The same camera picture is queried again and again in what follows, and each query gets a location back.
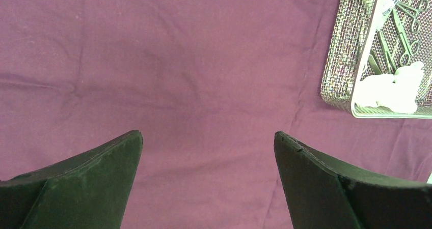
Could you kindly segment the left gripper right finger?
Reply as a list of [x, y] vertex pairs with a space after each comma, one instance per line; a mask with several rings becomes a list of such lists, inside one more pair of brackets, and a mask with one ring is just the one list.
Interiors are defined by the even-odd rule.
[[378, 174], [279, 131], [274, 152], [294, 228], [431, 228], [431, 185]]

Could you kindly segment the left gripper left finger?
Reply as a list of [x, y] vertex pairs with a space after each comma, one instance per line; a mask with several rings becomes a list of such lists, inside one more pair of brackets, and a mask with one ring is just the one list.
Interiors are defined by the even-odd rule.
[[133, 130], [1, 181], [1, 228], [120, 228], [142, 149]]

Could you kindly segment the purple cloth wrap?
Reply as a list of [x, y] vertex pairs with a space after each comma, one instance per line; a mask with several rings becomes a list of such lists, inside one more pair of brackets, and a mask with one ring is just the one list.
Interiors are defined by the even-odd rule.
[[426, 181], [431, 120], [320, 97], [338, 3], [1, 0], [1, 179], [139, 130], [123, 228], [291, 228], [277, 131]]

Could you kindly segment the wire mesh instrument tray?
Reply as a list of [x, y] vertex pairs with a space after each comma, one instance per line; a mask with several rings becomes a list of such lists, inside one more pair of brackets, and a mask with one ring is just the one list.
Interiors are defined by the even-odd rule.
[[[350, 112], [357, 118], [431, 118], [431, 0], [428, 11], [418, 17], [420, 29], [412, 33], [411, 17], [396, 7], [398, 2], [417, 5], [419, 0], [340, 0], [335, 26], [325, 65], [320, 94], [322, 99], [337, 108]], [[368, 63], [371, 49], [377, 53], [383, 73], [388, 73], [378, 38], [381, 31], [388, 44], [396, 68], [403, 47], [396, 30], [392, 10], [395, 9], [405, 26], [410, 42], [419, 41], [418, 52], [411, 63], [424, 63], [414, 114], [394, 113], [386, 107], [360, 107], [353, 101], [356, 84], [365, 77], [374, 75]]]

